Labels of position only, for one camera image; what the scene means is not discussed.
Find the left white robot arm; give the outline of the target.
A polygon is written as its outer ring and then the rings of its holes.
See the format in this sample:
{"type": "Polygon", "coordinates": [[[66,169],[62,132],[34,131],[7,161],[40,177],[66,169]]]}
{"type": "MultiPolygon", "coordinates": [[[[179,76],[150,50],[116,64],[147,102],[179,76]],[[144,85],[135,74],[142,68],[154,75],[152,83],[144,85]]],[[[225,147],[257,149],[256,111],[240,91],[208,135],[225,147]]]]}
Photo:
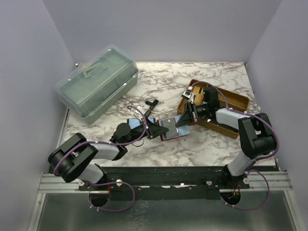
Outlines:
{"type": "Polygon", "coordinates": [[[48,162],[54,175],[66,183],[80,179],[102,190],[107,179],[98,164],[90,163],[93,159],[119,160],[128,152],[126,146],[146,136],[155,138],[167,132],[168,128],[146,119],[146,130],[143,124],[134,128],[129,122],[119,124],[108,142],[88,141],[81,133],[76,133],[49,155],[48,162]]]}

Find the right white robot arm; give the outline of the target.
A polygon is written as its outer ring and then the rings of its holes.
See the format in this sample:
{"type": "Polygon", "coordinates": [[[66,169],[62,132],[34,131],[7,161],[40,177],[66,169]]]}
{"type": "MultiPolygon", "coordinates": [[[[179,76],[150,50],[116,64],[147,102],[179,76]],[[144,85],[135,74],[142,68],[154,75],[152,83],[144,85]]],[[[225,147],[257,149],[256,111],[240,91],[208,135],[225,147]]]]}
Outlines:
{"type": "Polygon", "coordinates": [[[204,88],[204,102],[196,105],[192,90],[193,88],[189,87],[181,95],[187,102],[176,127],[192,125],[198,120],[214,120],[239,132],[241,150],[224,167],[221,177],[222,185],[231,189],[239,183],[238,177],[244,175],[257,160],[277,150],[278,138],[265,113],[239,112],[231,109],[227,101],[224,107],[221,106],[218,96],[222,95],[222,92],[216,87],[204,88]]]}

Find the red leather card holder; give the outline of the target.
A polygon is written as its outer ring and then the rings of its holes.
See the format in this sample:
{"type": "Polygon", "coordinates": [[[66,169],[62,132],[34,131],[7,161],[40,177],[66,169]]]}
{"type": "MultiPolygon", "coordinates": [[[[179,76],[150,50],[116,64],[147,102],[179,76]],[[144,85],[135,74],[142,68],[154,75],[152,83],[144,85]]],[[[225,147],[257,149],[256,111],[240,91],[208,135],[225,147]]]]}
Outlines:
{"type": "Polygon", "coordinates": [[[168,128],[169,131],[160,135],[161,141],[168,141],[185,137],[190,134],[189,126],[195,125],[195,123],[184,125],[182,127],[176,127],[176,123],[180,120],[181,115],[174,115],[168,118],[159,119],[157,125],[168,128]]]}

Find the black leather card holder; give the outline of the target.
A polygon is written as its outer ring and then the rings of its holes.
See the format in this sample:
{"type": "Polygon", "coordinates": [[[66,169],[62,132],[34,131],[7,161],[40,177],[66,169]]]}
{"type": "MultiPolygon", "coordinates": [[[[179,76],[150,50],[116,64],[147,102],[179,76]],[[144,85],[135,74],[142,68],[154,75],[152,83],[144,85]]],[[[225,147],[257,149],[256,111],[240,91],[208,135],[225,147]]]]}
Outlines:
{"type": "MultiPolygon", "coordinates": [[[[155,123],[156,119],[155,118],[149,118],[149,121],[152,122],[152,123],[155,123]]],[[[134,129],[134,128],[138,127],[141,124],[140,121],[138,119],[136,119],[136,118],[129,118],[129,119],[127,119],[127,123],[129,124],[131,129],[134,129]]]]}

